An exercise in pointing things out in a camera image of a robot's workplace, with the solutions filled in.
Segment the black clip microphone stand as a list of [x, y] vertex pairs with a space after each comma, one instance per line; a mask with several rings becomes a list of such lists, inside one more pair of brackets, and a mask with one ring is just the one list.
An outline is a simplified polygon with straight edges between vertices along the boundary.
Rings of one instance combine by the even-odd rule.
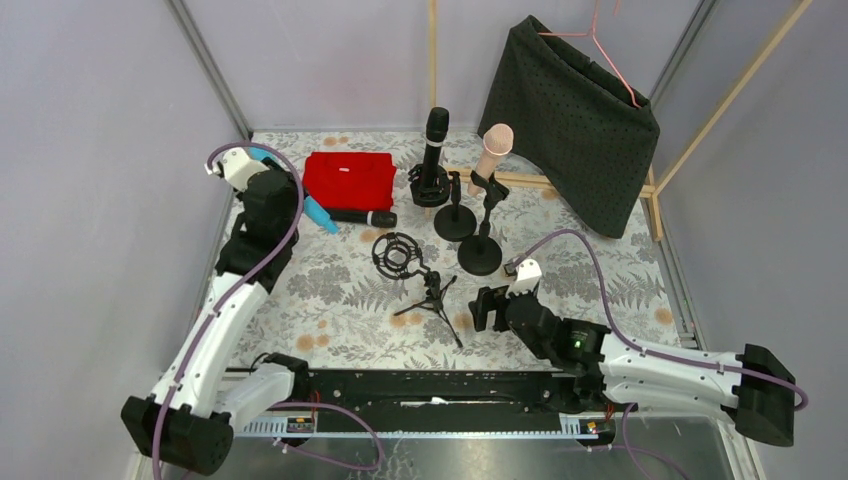
[[479, 232], [464, 239], [458, 249], [458, 261], [467, 273], [474, 276], [486, 276], [495, 272], [501, 265], [502, 249], [495, 239], [490, 236], [490, 215], [498, 203], [505, 200], [510, 190], [491, 174], [484, 178], [476, 171], [471, 172], [474, 186], [481, 187], [486, 195], [483, 201], [484, 218], [479, 225]]

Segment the blue microphone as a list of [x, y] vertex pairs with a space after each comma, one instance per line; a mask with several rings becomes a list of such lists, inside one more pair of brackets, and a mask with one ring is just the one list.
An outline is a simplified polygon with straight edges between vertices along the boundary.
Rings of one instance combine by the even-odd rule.
[[[284, 167], [278, 162], [278, 158], [270, 153], [265, 148], [259, 147], [248, 147], [247, 148], [248, 155], [254, 160], [262, 163], [268, 169], [273, 170], [283, 170]], [[337, 225], [331, 219], [328, 211], [320, 205], [320, 203], [315, 200], [310, 193], [308, 192], [305, 183], [301, 182], [304, 189], [304, 208], [303, 213], [317, 226], [323, 228], [325, 231], [336, 234], [339, 232]]]

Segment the black tripod shock mount stand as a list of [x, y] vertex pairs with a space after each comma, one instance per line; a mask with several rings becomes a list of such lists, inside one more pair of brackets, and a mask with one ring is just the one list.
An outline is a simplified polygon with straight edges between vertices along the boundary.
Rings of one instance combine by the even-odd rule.
[[442, 285], [440, 273], [426, 265], [423, 249], [419, 243], [411, 236], [400, 232], [389, 232], [379, 236], [372, 244], [371, 260], [378, 273], [384, 278], [404, 281], [420, 276], [423, 280], [424, 298], [394, 312], [394, 317], [416, 309], [433, 312], [448, 326], [457, 347], [464, 347], [444, 307], [445, 295], [449, 287], [456, 282], [456, 275]]

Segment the peach pink microphone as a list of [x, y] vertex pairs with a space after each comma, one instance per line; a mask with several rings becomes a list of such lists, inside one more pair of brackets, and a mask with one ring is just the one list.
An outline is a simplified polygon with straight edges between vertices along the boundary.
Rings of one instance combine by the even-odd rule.
[[500, 161], [512, 151], [513, 144], [513, 129], [505, 123], [494, 124], [482, 137], [483, 150], [473, 173], [489, 180]]

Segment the black handheld microphone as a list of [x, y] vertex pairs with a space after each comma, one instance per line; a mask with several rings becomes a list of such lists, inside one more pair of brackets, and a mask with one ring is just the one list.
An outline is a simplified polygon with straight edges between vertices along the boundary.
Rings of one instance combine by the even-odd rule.
[[420, 186], [430, 188], [436, 185], [438, 163], [442, 144], [449, 129], [449, 111], [443, 107], [433, 107], [426, 122], [425, 151], [422, 160]]

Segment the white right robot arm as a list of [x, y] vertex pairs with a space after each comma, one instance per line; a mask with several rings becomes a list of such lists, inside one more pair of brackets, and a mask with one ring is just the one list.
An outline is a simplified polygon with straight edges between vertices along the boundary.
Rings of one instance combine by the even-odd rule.
[[796, 380], [765, 347], [734, 353], [639, 344], [609, 327], [558, 317], [535, 294], [507, 287], [480, 288], [468, 308], [476, 331], [512, 333], [536, 358], [573, 376], [572, 398], [582, 410], [601, 401], [682, 409], [762, 444], [794, 444]]

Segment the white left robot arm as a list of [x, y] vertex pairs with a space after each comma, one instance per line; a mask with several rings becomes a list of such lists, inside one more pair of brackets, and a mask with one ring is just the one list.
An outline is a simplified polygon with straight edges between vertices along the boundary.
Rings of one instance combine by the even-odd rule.
[[220, 252], [189, 337], [151, 393], [129, 397], [121, 410], [141, 454], [211, 475], [235, 435], [291, 395], [295, 375], [280, 365], [260, 367], [225, 394], [219, 387], [245, 328], [292, 258], [303, 200], [300, 181], [290, 172], [271, 169], [247, 179], [244, 210]]

